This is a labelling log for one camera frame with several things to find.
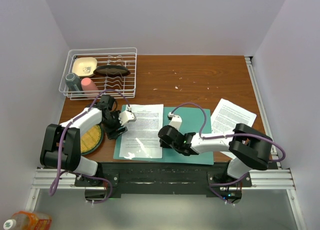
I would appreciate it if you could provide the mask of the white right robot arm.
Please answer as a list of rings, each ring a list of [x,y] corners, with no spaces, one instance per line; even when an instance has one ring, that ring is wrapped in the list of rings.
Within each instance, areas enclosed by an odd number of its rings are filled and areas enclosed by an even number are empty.
[[[268,169],[272,139],[244,123],[225,134],[189,132],[182,134],[175,127],[166,125],[158,132],[159,141],[184,156],[208,152],[230,152],[232,159],[223,173],[223,182],[235,186],[250,170]]]

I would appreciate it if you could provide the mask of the teal paper folder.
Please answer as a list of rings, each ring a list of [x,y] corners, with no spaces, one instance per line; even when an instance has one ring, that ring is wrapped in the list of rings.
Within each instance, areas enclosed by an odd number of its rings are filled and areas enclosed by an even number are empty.
[[[168,125],[168,114],[175,107],[163,107],[163,125]],[[212,132],[210,116],[211,111],[209,109],[204,109],[204,112],[207,117],[206,124],[202,130],[202,134],[209,134]],[[201,126],[204,122],[204,116],[200,109],[194,107],[180,107],[175,113],[177,113],[182,118],[182,125],[180,127],[180,132],[190,133],[190,132],[199,132]],[[121,140],[120,136],[114,147],[113,159],[115,160],[130,160],[129,158],[120,156],[121,149]],[[147,161],[147,162],[159,162],[159,163],[185,163],[185,164],[202,164],[202,165],[213,165],[214,164],[214,154],[213,152],[206,152],[199,155],[190,155],[184,156],[177,153],[171,148],[162,149],[162,158],[138,158],[134,157],[134,161]]]

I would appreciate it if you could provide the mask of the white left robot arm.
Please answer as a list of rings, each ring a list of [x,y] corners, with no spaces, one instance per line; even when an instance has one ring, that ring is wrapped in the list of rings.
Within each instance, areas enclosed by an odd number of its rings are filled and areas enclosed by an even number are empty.
[[[86,181],[99,186],[104,174],[99,164],[81,154],[81,137],[94,126],[101,126],[110,140],[117,139],[128,129],[125,126],[136,117],[129,106],[126,110],[113,109],[117,101],[103,95],[99,102],[85,107],[77,116],[61,124],[50,124],[44,134],[40,163],[48,168],[86,175]]]

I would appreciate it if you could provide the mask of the printed white paper sheet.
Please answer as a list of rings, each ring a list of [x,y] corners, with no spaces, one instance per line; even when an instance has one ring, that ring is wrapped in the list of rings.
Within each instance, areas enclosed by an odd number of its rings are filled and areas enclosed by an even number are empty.
[[[127,132],[121,135],[119,158],[126,160],[151,161],[163,157],[158,137],[163,127],[163,104],[132,104],[131,110],[136,120],[125,124]]]

